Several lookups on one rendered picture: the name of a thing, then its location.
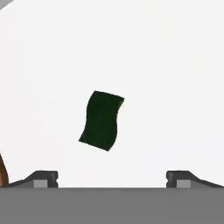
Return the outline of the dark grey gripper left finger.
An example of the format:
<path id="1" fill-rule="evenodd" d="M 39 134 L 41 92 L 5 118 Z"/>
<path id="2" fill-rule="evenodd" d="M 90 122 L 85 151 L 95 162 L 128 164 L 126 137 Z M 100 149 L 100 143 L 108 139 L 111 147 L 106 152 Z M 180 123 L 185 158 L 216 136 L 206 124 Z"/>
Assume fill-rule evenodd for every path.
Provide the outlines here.
<path id="1" fill-rule="evenodd" d="M 58 188 L 57 171 L 35 171 L 25 179 L 9 184 L 9 187 L 18 188 Z"/>

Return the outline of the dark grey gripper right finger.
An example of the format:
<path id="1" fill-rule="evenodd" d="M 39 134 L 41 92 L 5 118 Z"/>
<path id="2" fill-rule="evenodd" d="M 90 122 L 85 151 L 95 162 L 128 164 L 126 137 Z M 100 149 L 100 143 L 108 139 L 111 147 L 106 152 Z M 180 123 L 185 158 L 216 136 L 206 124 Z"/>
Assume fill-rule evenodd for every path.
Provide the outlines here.
<path id="1" fill-rule="evenodd" d="M 168 171 L 166 179 L 167 188 L 222 188 L 222 185 L 197 178 L 190 171 Z"/>

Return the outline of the brown wooden cutting board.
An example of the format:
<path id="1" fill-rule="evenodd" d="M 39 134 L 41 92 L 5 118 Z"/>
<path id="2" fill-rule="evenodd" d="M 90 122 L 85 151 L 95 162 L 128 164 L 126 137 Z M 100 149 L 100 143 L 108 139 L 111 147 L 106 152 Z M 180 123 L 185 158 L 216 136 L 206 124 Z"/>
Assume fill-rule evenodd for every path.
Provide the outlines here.
<path id="1" fill-rule="evenodd" d="M 9 184 L 8 173 L 6 171 L 3 158 L 0 155 L 0 187 L 5 187 L 8 184 Z"/>

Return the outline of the dark green sponge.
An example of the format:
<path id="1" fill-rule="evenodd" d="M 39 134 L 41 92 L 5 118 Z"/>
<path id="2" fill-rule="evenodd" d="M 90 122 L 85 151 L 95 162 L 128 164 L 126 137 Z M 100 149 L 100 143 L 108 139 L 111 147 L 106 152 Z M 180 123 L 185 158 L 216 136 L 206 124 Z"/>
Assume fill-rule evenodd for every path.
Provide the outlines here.
<path id="1" fill-rule="evenodd" d="M 87 104 L 85 128 L 79 141 L 109 151 L 117 137 L 117 116 L 124 98 L 94 91 Z"/>

